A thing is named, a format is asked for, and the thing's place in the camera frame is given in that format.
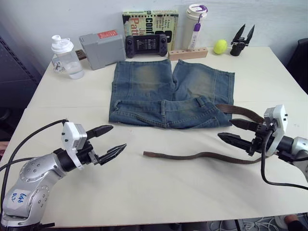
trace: red label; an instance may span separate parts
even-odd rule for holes
[[[109,30],[109,31],[98,33],[97,35],[98,35],[98,37],[100,37],[100,39],[102,39],[102,38],[104,39],[104,38],[107,38],[107,37],[116,36],[117,32],[115,30]]]

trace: book cover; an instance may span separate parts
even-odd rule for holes
[[[168,50],[174,50],[179,17],[177,10],[127,11],[122,17],[125,37],[165,34]]]

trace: plastic bottle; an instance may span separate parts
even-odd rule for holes
[[[51,50],[57,55],[69,76],[77,79],[83,77],[84,71],[73,48],[74,45],[69,38],[52,36]]]
[[[186,11],[184,38],[182,49],[187,50],[194,47],[197,36],[203,28],[202,21],[207,16],[207,7],[202,4],[192,4]]]

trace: denim shorts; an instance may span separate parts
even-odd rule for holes
[[[160,128],[230,126],[234,73],[179,60],[118,62],[112,83],[109,122]]]

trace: yellow ball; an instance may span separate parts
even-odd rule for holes
[[[218,40],[214,46],[214,52],[216,54],[222,54],[226,51],[226,49],[227,49],[227,41],[224,39]]]

